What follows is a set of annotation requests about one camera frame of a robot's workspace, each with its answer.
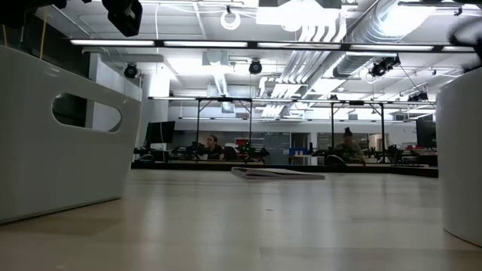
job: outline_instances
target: fluorescent light fixture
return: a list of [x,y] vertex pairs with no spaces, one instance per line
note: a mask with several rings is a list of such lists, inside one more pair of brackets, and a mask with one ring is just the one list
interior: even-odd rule
[[194,101],[194,97],[149,97],[150,99],[169,100],[169,101]]
[[142,41],[142,40],[71,40],[73,45],[84,46],[154,46],[154,41]]
[[279,121],[308,121],[306,119],[279,119]]
[[460,47],[460,46],[444,46],[442,49],[444,52],[474,52],[472,47]]
[[436,103],[436,101],[428,101],[428,102],[388,102],[389,105],[435,105],[435,103]]
[[347,56],[381,56],[396,57],[397,53],[381,53],[381,52],[346,52]]
[[[210,117],[200,117],[200,120],[210,120]],[[197,117],[179,117],[179,120],[197,120]]]
[[385,45],[385,44],[353,44],[351,50],[374,50],[374,51],[430,51],[434,47],[430,45]]
[[253,102],[293,102],[292,99],[253,99]]
[[244,41],[165,41],[164,47],[232,47],[246,48]]
[[273,119],[273,118],[254,118],[252,120],[271,120],[271,121],[275,121],[276,119]]
[[322,100],[322,99],[301,99],[301,100],[298,100],[298,102],[332,103],[332,102],[338,102],[338,101]]
[[339,44],[317,44],[317,43],[301,43],[301,42],[258,42],[259,48],[284,48],[284,49],[325,49],[338,50]]
[[242,117],[214,117],[214,120],[249,120],[243,119]]
[[[92,2],[101,2],[102,0],[92,0]],[[206,1],[191,1],[191,0],[139,0],[141,4],[144,5],[186,5],[186,4],[192,4],[193,2],[196,2],[199,5],[227,5],[229,4],[230,6],[237,6],[237,7],[244,7],[246,6],[245,2],[231,2],[231,1],[211,1],[211,0],[206,0]]]

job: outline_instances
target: table surface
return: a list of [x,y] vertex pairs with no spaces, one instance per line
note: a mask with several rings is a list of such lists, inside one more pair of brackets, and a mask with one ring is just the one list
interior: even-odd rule
[[0,227],[0,269],[480,271],[441,224],[438,179],[131,170],[122,199]]

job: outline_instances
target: black cable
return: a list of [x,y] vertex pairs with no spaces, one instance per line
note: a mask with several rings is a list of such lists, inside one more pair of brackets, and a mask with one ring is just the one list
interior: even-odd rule
[[400,65],[400,68],[401,68],[402,71],[404,71],[404,73],[405,73],[405,75],[407,76],[408,80],[410,80],[410,82],[412,82],[412,84],[413,84],[413,86],[416,88],[416,90],[418,90],[419,92],[421,92],[420,89],[418,88],[418,86],[413,82],[412,78],[410,78],[410,75],[408,75],[408,73],[405,71],[404,67],[402,67],[402,66]]
[[[416,90],[418,90],[418,91],[421,93],[422,91],[418,88],[418,86],[415,84],[415,82],[413,82],[412,78],[410,78],[410,76],[408,75],[408,73],[405,71],[404,67],[402,67],[402,66],[400,65],[400,69],[401,69],[402,71],[404,71],[404,73],[405,73],[405,75],[407,76],[408,80],[410,80],[410,82],[412,82],[412,84],[413,84],[413,86],[416,88]],[[428,99],[427,99],[427,102],[428,102],[434,109],[436,109],[435,105],[433,105]]]

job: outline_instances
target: metal frame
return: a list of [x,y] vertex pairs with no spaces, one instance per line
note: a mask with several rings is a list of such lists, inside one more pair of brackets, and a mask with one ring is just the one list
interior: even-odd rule
[[[349,42],[299,41],[217,41],[217,40],[159,40],[159,39],[70,39],[82,47],[143,47],[178,49],[248,49],[248,50],[320,50],[364,53],[475,53],[470,46],[450,44],[358,44]],[[112,41],[114,44],[100,44]],[[123,41],[152,41],[151,44],[122,44]]]
[[[249,109],[246,108],[246,110],[249,110],[249,144],[251,145],[251,135],[252,135],[252,111],[253,111],[253,101],[252,99],[247,99],[247,98],[229,98],[229,97],[198,97],[196,98],[197,100],[197,128],[196,128],[196,143],[199,144],[199,125],[200,125],[200,114],[201,112],[203,111],[204,108],[206,108],[206,106],[208,106],[212,101],[218,101],[218,102],[235,102],[235,101],[238,101],[239,103],[241,102],[249,102],[250,103],[250,107]],[[204,105],[202,108],[201,108],[201,101],[205,101],[207,100],[208,103],[206,105]]]
[[[218,101],[218,102],[249,102],[250,103],[250,108],[249,108],[249,142],[251,144],[252,140],[252,109],[253,109],[253,99],[251,98],[230,98],[230,97],[197,97],[197,98],[189,98],[189,100],[195,99],[197,100],[197,130],[196,130],[196,141],[199,142],[199,127],[200,127],[200,112],[206,107],[201,108],[201,101],[207,100],[209,101],[208,104],[212,101]],[[355,105],[363,105],[363,104],[368,104],[372,109],[376,110],[377,113],[381,116],[381,125],[382,125],[382,157],[383,161],[382,163],[385,163],[385,157],[386,157],[386,135],[385,135],[385,106],[386,105],[391,105],[391,104],[402,104],[402,105],[431,105],[431,102],[391,102],[391,101],[335,101],[335,100],[319,100],[319,103],[330,103],[331,106],[331,146],[334,149],[335,148],[335,142],[334,142],[334,115],[335,115],[335,110],[334,110],[334,105],[335,104],[355,104]],[[380,106],[380,111],[378,111],[374,105],[379,105]]]

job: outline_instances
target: office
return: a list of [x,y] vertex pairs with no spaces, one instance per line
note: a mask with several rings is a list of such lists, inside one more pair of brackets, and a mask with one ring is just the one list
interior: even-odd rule
[[[384,17],[391,26],[379,25],[397,38],[370,44],[344,37],[373,33],[364,31],[377,27],[368,22],[371,2],[341,3],[357,5],[315,25],[308,12],[299,28],[263,2],[230,2],[230,14],[218,2],[148,4],[130,39],[101,2],[39,9],[36,20],[48,18],[45,29],[62,34],[56,44],[68,50],[49,46],[50,30],[41,42],[42,21],[38,36],[5,27],[0,59],[12,68],[3,73],[2,115],[12,121],[2,133],[10,158],[0,214],[4,222],[42,216],[0,226],[2,269],[480,269],[480,248],[469,243],[480,244],[478,210],[460,211],[477,206],[476,156],[449,164],[442,155],[437,169],[415,155],[452,156],[459,132],[477,145],[477,120],[468,125],[462,115],[475,111],[478,94],[460,80],[477,80],[478,70],[460,77],[477,55],[447,43],[450,27],[480,16],[476,7],[459,16],[454,6],[412,9],[403,29],[393,26],[407,21],[398,12]],[[371,10],[399,4],[380,0]],[[22,37],[27,53],[18,51]],[[433,132],[417,135],[418,120],[446,121],[436,147]],[[170,121],[172,132],[153,124],[159,132],[149,135],[149,123]],[[363,161],[327,166],[348,141]],[[292,166],[325,180],[200,170],[233,165]],[[441,177],[387,172],[400,168]]]

